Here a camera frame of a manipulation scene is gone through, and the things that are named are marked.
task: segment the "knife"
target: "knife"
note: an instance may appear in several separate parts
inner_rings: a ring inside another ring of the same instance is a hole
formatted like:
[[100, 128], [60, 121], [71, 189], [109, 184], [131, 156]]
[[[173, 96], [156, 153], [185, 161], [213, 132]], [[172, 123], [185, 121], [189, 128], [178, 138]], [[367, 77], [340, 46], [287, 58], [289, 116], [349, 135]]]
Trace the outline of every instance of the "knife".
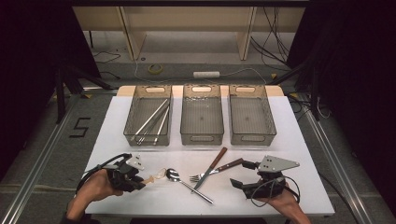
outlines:
[[194, 189], [198, 189], [202, 185], [202, 183], [204, 183], [205, 179], [209, 176], [209, 173], [215, 169], [216, 165], [218, 164], [221, 157], [224, 155], [224, 153], [226, 151], [227, 151], [227, 147], [224, 147], [221, 149], [219, 155], [213, 160], [213, 162], [212, 162], [212, 164], [210, 164], [209, 168], [207, 168], [204, 176], [202, 176], [202, 178], [198, 181], [198, 183], [195, 185]]

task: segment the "fork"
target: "fork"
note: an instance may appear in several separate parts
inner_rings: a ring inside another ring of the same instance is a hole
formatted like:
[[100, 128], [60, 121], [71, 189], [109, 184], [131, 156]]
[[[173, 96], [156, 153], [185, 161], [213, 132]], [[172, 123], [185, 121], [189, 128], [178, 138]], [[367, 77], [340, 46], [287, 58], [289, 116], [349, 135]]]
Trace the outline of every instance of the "fork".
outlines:
[[[244, 160], [243, 160], [242, 158], [240, 158], [240, 159], [238, 159], [238, 160], [236, 160], [236, 161], [232, 161], [232, 162], [230, 162], [230, 163], [227, 163], [227, 164], [225, 164], [225, 165], [222, 165], [222, 166], [218, 167], [217, 169], [213, 170], [213, 171], [210, 172], [209, 174], [210, 174], [210, 175], [218, 174], [218, 173], [221, 172], [221, 171], [227, 170], [227, 169], [229, 169], [229, 168], [231, 168], [231, 167], [234, 167], [234, 166], [236, 166], [236, 165], [241, 164], [243, 161], [244, 161]], [[192, 176], [190, 176], [190, 181], [191, 181], [191, 182], [198, 182], [198, 181], [202, 178], [202, 176], [204, 176], [204, 174], [205, 174], [205, 173], [198, 174], [198, 175], [192, 175]]]

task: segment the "power strip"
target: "power strip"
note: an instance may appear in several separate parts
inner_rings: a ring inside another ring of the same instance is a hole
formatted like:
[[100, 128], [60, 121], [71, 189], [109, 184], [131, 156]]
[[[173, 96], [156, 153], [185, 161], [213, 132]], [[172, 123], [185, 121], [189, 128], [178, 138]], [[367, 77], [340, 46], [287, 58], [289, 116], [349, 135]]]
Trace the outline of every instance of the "power strip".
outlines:
[[220, 77], [220, 72], [194, 72], [194, 78]]

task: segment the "knife handle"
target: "knife handle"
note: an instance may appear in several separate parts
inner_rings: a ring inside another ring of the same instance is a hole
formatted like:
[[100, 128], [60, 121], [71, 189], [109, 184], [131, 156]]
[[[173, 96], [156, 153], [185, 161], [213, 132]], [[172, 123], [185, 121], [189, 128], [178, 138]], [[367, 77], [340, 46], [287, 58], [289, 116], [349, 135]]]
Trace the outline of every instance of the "knife handle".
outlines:
[[241, 164], [243, 161], [244, 161], [244, 159], [240, 158], [240, 159], [238, 159], [236, 161], [232, 161], [230, 163], [222, 165], [222, 166], [218, 167], [216, 170], [221, 172], [223, 170], [227, 170], [228, 168], [235, 167], [236, 165]]
[[215, 158], [215, 160], [212, 162], [212, 164], [209, 166], [210, 168], [215, 169], [215, 166], [218, 164], [220, 161], [221, 157], [224, 155], [224, 153], [227, 151], [227, 147], [224, 147], [221, 149], [221, 152], [219, 155]]

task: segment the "human hand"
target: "human hand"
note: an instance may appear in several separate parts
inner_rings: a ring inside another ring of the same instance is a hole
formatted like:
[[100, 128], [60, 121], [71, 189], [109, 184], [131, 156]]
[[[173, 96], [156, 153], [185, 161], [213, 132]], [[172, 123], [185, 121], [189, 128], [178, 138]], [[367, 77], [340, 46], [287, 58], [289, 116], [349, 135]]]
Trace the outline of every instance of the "human hand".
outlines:
[[283, 189], [282, 193], [271, 198], [256, 198], [256, 200], [269, 203], [283, 216], [287, 217], [295, 224], [310, 224], [311, 221], [301, 209], [292, 193]]
[[66, 217], [70, 220], [79, 221], [91, 202], [101, 201], [111, 195], [121, 196], [122, 193], [122, 190], [113, 189], [107, 178], [107, 171], [102, 169], [91, 175], [78, 191], [76, 197], [70, 201]]

